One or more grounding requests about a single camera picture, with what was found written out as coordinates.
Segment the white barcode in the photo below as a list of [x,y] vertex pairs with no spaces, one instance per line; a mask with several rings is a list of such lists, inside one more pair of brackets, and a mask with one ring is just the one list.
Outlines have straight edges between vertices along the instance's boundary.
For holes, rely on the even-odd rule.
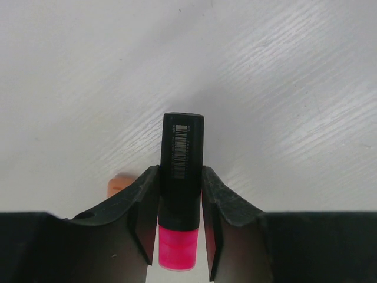
[[174,131],[174,178],[184,179],[186,175],[187,126],[175,125]]

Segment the pink plastic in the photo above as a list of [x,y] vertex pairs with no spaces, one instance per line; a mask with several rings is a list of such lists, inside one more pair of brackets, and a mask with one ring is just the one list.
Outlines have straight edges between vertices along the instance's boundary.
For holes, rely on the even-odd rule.
[[196,262],[198,229],[179,232],[158,226],[160,265],[173,271],[188,271]]

